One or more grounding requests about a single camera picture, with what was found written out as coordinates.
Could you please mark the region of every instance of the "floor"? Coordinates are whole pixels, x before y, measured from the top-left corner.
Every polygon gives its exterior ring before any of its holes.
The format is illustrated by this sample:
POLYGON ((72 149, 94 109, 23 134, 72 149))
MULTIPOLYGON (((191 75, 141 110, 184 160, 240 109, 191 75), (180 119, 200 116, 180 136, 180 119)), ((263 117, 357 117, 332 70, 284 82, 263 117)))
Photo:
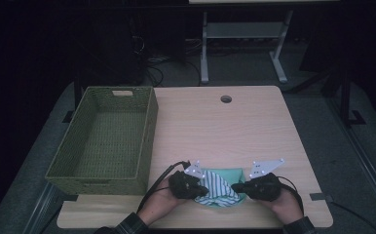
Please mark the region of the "floor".
MULTIPOLYGON (((151 64, 154 68, 148 69, 142 85, 203 86, 199 82, 200 55, 195 51, 196 42, 189 43, 192 50, 188 62, 158 62, 163 57, 157 56, 156 62, 151 64)), ((283 48, 281 62, 289 81, 280 83, 268 55, 275 43, 213 41, 209 49, 207 86, 273 85, 286 91, 316 75, 299 70, 307 45, 288 42, 283 48)), ((323 97, 320 94, 323 84, 320 81, 298 94, 283 96, 323 193, 369 223, 330 203, 334 223, 320 229, 319 233, 376 233, 372 227, 376 227, 376 177, 371 176, 376 176, 376 112, 367 95, 353 84, 351 108, 359 111, 366 125, 346 128, 338 117, 339 96, 323 97), (365 160, 373 167, 365 167, 362 163, 365 160)), ((93 233, 93 230, 63 230, 56 226, 55 215, 60 205, 75 197, 63 194, 44 180, 68 127, 67 123, 62 123, 63 119, 73 109, 74 93, 70 84, 60 96, 0 206, 0 233, 93 233)), ((244 233, 236 230, 204 232, 244 233)))

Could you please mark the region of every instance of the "wooden table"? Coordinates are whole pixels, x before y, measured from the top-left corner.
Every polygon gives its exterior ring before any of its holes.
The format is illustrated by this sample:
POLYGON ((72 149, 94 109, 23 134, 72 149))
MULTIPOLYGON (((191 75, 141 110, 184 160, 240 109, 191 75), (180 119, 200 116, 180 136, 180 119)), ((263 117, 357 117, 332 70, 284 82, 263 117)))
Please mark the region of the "wooden table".
MULTIPOLYGON (((310 198, 310 194, 321 190, 277 87, 157 88, 155 92, 159 113, 150 184, 169 165, 181 160, 200 160, 203 168, 243 168, 248 175, 255 160, 284 158, 285 163, 274 173, 294 182, 314 226, 331 226, 333 219, 326 203, 310 198), (222 96, 230 96, 232 101, 224 103, 222 96)), ((136 211, 140 200, 138 196, 80 195, 76 202, 64 202, 57 225, 116 226, 136 211)), ((219 209, 189 201, 151 227, 281 226, 269 210, 247 198, 236 207, 219 209)))

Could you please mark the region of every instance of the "table grommet hole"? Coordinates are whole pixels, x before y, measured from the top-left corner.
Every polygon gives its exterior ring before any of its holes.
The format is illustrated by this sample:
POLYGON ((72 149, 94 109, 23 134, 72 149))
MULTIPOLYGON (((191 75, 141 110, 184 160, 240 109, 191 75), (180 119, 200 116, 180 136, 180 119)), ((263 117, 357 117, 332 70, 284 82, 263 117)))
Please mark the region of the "table grommet hole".
POLYGON ((232 100, 230 96, 221 96, 221 101, 224 103, 230 103, 232 100))

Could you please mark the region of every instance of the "cloth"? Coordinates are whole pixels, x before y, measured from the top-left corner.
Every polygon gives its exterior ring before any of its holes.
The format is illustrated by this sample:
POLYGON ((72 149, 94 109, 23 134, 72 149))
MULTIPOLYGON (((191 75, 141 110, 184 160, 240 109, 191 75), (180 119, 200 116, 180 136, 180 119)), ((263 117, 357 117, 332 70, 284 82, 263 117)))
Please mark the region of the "cloth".
POLYGON ((200 185, 209 192, 204 197, 197 197, 196 202, 209 207, 232 207, 241 203, 245 194, 238 194, 231 184, 245 182, 243 169, 205 169, 206 177, 200 180, 200 185))
MULTIPOLYGON (((116 228, 101 227, 94 234, 139 234, 148 229, 135 213, 130 214, 116 228)), ((303 217, 283 227, 284 234, 317 234, 308 217, 303 217)))

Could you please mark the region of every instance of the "green wicker basket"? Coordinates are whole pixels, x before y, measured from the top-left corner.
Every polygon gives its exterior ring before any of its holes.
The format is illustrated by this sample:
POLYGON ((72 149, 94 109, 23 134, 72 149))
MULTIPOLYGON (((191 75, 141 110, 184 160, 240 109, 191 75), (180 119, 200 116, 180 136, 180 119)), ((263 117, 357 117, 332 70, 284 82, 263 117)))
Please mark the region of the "green wicker basket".
POLYGON ((46 179, 67 194, 145 194, 157 114, 152 87, 88 87, 46 179))

